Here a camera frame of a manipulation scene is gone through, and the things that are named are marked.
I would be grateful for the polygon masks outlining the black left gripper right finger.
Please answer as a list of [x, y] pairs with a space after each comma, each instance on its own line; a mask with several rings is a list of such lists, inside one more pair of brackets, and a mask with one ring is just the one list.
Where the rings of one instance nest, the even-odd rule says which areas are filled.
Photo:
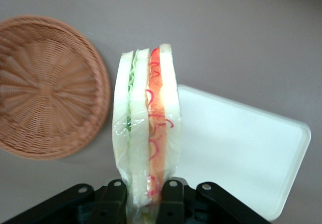
[[196, 189], [180, 180], [165, 182], [156, 223], [269, 223], [213, 182]]

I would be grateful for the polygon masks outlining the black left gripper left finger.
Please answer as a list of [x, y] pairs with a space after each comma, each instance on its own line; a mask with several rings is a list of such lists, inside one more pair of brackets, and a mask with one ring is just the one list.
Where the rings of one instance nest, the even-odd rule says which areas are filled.
[[5, 223], [126, 223], [126, 185], [120, 180], [94, 190], [77, 184]]

